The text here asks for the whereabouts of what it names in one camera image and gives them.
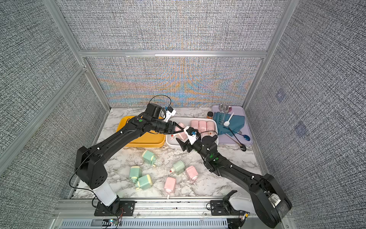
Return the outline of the pink sharpener front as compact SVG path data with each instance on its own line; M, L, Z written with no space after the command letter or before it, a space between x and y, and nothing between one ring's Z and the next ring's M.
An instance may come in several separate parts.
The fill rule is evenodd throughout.
M174 192L175 185L176 185L176 179L173 177L167 177L164 186L165 192L167 193L167 199L169 199L170 195Z

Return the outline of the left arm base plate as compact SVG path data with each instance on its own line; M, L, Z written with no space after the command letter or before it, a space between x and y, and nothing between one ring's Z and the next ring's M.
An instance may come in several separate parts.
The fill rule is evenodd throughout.
M97 203L94 216L132 216L135 204L135 201L116 200L110 206L105 206L99 201Z

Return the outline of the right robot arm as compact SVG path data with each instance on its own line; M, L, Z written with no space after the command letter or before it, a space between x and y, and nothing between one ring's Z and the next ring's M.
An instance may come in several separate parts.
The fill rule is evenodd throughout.
M189 140L176 141L182 151L196 151L205 167L219 177L234 182L249 193L255 214L268 227L275 228L291 210L292 203L277 180L270 174L254 174L233 164L222 156L215 143L217 136L205 136L203 140L191 143Z

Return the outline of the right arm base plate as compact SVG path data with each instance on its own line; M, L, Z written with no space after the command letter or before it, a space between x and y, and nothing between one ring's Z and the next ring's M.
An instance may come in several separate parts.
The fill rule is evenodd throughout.
M232 214L228 200L211 200L209 209L212 216L229 216Z

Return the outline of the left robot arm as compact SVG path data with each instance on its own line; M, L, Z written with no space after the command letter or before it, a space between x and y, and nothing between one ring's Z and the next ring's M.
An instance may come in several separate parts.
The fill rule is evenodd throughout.
M179 128L179 132L184 129L176 122L164 121L145 113L134 116L122 129L104 141L89 148L79 148L75 161L75 174L87 184L103 205L106 207L113 205L117 200L117 194L107 182L108 174L104 167L106 162L124 146L147 132L174 135L177 133L176 128Z

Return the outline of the yellow storage box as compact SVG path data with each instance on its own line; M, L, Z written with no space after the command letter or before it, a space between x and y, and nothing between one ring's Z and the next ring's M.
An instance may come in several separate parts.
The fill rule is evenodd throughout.
M128 148L160 148L165 143L165 135L156 132L145 133L141 137L128 143Z

